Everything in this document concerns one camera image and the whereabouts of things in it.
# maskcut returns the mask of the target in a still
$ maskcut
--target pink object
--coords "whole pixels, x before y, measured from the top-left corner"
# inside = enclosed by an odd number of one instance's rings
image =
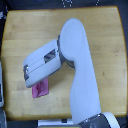
[[[37,98],[40,96],[44,96],[49,93],[48,89],[48,78],[40,81],[32,87],[32,96],[33,98]]]

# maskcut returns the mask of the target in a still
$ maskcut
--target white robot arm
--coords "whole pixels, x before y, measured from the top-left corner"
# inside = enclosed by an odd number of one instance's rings
[[[24,60],[26,86],[32,87],[48,77],[60,69],[65,61],[75,68],[70,90],[73,123],[79,124],[94,115],[99,117],[101,107],[95,72],[85,29],[78,19],[69,19],[64,24],[58,41],[53,40],[47,43]]]

